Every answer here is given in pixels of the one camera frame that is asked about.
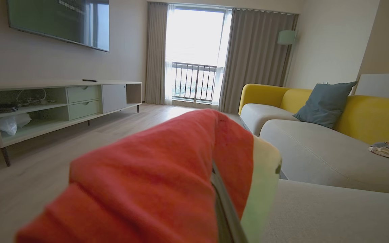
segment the plastic bag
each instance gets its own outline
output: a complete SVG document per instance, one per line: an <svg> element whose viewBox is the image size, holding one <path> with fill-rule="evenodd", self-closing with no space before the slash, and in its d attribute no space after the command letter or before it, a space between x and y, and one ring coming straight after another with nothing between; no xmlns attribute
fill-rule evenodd
<svg viewBox="0 0 389 243"><path fill-rule="evenodd" d="M11 115L0 118L0 130L5 131L9 135L15 135L17 128L23 128L26 124L31 121L29 114Z"/></svg>

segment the television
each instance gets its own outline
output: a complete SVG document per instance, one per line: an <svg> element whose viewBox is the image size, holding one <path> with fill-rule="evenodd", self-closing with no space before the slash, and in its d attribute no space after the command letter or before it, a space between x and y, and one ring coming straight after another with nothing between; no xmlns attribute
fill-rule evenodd
<svg viewBox="0 0 389 243"><path fill-rule="evenodd" d="M10 28L88 46L109 48L109 0L7 0Z"/></svg>

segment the red cloth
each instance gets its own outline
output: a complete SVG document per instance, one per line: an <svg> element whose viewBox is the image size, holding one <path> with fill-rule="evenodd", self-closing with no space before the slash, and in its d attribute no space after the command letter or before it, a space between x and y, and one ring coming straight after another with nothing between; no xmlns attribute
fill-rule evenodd
<svg viewBox="0 0 389 243"><path fill-rule="evenodd" d="M17 242L217 242L212 158L242 217L253 135L213 110L189 112L90 152Z"/></svg>

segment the blue-gray pillow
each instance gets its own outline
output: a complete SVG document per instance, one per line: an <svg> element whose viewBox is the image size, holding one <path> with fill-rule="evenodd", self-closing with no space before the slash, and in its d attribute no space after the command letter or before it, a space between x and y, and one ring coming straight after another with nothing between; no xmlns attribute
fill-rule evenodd
<svg viewBox="0 0 389 243"><path fill-rule="evenodd" d="M346 106L347 96L357 82L333 85L318 83L312 94L297 114L298 120L316 123L332 129Z"/></svg>

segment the tv stand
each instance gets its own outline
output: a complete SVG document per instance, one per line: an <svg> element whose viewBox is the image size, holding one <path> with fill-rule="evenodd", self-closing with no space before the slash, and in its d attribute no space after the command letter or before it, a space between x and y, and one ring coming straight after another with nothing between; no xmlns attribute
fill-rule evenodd
<svg viewBox="0 0 389 243"><path fill-rule="evenodd" d="M117 80L47 80L20 84L0 85L0 104L16 103L21 95L32 97L46 91L46 99L54 102L45 105L21 106L15 112L0 113L0 118L29 114L31 121L16 134L0 131L0 149L7 166L11 165L7 146L38 137L52 131L119 112L142 104L142 83Z"/></svg>

